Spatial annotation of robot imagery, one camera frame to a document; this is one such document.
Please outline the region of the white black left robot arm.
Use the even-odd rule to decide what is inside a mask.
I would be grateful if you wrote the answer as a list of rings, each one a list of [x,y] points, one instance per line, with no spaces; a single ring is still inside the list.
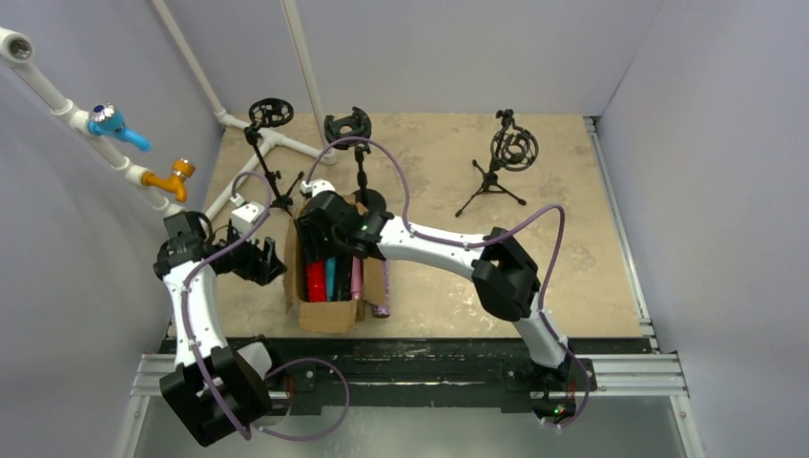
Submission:
[[[267,218],[265,207],[243,204],[231,213],[222,239],[201,212],[163,220],[167,239],[153,268],[172,301],[176,355],[159,390],[203,447],[233,433],[250,438],[251,424],[272,409],[263,380],[273,366],[271,351],[262,337],[241,347],[228,344],[216,305],[222,274],[267,285],[285,273],[275,241],[255,237]]]

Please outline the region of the round base shock mount stand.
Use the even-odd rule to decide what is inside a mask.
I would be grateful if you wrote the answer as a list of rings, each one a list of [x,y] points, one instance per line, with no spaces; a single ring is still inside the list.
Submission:
[[[329,143],[347,137],[368,139],[372,135],[372,123],[368,114],[359,107],[353,107],[351,114],[340,118],[333,114],[327,115],[323,121],[324,136]],[[364,169],[364,159],[370,154],[367,142],[352,140],[337,144],[335,149],[352,151],[357,164],[358,189],[353,192],[356,200],[368,209],[385,211],[386,201],[377,190],[368,187],[367,173]]]

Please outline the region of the red glitter microphone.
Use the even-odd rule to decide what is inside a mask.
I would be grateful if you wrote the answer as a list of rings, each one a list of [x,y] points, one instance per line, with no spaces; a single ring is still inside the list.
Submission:
[[[305,265],[305,282],[308,302],[326,302],[328,300],[324,260],[309,262]]]

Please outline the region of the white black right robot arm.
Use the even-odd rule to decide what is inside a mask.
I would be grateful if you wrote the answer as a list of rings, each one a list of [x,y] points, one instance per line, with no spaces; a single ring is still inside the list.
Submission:
[[[409,261],[470,281],[484,310],[513,324],[529,351],[532,377],[558,383],[569,378],[568,340],[545,308],[552,271],[539,271],[514,230],[451,233],[412,224],[386,211],[362,211],[333,191],[310,198],[295,225],[313,260],[349,255]]]

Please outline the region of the purple glitter microphone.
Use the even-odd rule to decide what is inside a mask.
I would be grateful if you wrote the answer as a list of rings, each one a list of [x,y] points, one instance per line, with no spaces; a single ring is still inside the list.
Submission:
[[[384,319],[391,315],[390,305],[390,273],[387,261],[379,261],[378,266],[373,271],[374,280],[372,286],[373,307],[372,314],[375,318]]]

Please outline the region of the brown cardboard box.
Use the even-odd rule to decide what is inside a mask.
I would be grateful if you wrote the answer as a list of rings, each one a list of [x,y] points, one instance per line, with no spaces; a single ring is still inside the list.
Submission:
[[[365,319],[366,309],[373,307],[374,269],[378,262],[373,258],[361,260],[363,263],[363,292],[358,300],[337,302],[308,302],[306,300],[305,265],[301,245],[295,228],[295,219],[303,207],[293,216],[284,248],[284,261],[287,272],[284,274],[284,294],[286,309],[298,308],[298,327],[307,332],[324,334],[350,333],[355,323]]]

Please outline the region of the black glitter microphone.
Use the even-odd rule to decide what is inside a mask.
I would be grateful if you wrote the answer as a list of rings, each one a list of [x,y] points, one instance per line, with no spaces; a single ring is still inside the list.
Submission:
[[[351,281],[353,270],[353,257],[343,254],[337,257],[335,267],[335,300],[337,302],[352,299]]]

